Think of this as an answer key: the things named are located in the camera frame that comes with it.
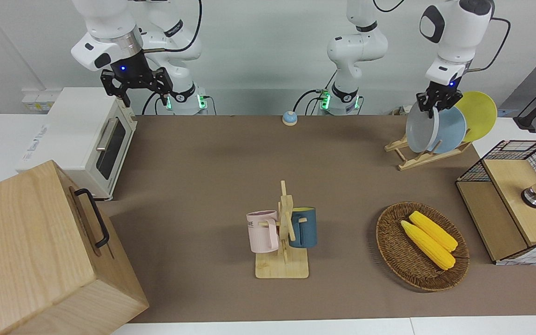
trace label on oven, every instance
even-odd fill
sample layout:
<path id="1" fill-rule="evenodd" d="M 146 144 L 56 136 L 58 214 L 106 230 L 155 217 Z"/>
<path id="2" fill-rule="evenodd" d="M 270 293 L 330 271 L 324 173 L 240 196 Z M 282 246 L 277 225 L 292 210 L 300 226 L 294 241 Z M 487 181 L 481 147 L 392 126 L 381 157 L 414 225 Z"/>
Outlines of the label on oven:
<path id="1" fill-rule="evenodd" d="M 22 156 L 22 161 L 29 161 L 32 158 L 32 155 L 34 155 L 34 152 L 36 151 L 36 148 L 38 148 L 40 141 L 49 130 L 49 126 L 49 124 L 46 124 L 40 127 L 40 131 L 34 136 L 32 141 L 30 142 L 30 146 L 28 146 L 28 149 Z"/>

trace pink mug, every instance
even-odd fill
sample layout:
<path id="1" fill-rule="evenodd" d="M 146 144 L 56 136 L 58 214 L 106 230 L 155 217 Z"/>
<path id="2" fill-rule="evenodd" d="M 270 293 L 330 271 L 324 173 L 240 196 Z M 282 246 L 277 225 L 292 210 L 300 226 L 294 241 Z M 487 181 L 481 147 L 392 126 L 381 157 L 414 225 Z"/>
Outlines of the pink mug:
<path id="1" fill-rule="evenodd" d="M 261 210 L 247 214 L 247 232 L 252 252 L 266 253 L 278 250 L 277 218 L 276 210 Z"/>

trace wooden storage box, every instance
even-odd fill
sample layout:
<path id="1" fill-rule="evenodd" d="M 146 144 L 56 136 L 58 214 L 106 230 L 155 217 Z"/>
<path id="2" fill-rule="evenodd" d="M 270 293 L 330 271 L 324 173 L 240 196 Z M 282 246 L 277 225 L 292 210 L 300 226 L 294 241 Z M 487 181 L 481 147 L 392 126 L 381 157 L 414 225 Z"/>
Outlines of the wooden storage box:
<path id="1" fill-rule="evenodd" d="M 536 264 L 536 208 L 521 199 L 535 183 L 536 142 L 528 141 L 498 144 L 456 183 L 496 264 Z"/>
<path id="2" fill-rule="evenodd" d="M 0 335 L 108 335 L 147 309 L 111 221 L 76 191 L 53 161 L 0 182 Z"/>

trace corn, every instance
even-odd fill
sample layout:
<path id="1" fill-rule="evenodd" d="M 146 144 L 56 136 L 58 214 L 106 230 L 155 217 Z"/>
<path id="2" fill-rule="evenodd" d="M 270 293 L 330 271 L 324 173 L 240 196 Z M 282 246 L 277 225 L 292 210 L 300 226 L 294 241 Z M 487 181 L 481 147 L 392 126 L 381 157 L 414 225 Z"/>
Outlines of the corn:
<path id="1" fill-rule="evenodd" d="M 429 259 L 434 261 L 440 269 L 447 270 L 455 265 L 456 259 L 448 252 L 448 250 L 445 250 L 438 244 L 438 242 L 419 229 L 419 227 L 412 225 L 405 220 L 400 221 L 400 224 L 402 224 L 404 232 L 407 233 L 409 238 L 415 242 L 419 249 L 421 249 Z"/>
<path id="2" fill-rule="evenodd" d="M 455 238 L 451 237 L 442 227 L 421 212 L 415 210 L 413 214 L 409 216 L 409 219 L 415 226 L 421 228 L 422 231 L 425 231 L 426 234 L 438 242 L 444 249 L 449 252 L 456 250 L 458 242 L 456 242 Z"/>

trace wicker basket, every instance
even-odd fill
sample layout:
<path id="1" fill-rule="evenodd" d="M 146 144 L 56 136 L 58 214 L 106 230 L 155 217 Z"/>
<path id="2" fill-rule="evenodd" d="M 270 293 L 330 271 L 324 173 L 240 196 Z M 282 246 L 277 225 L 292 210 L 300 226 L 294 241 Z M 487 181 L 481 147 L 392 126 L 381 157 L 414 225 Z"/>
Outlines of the wicker basket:
<path id="1" fill-rule="evenodd" d="M 415 210 L 438 223 L 458 241 L 458 247 L 452 252 L 456 258 L 453 268 L 440 269 L 404 233 L 400 220 L 409 221 L 409 215 Z M 386 208 L 376 225 L 376 240 L 390 269 L 408 284 L 425 291 L 453 288 L 463 280 L 469 267 L 469 250 L 459 230 L 444 215 L 425 204 L 405 202 Z"/>

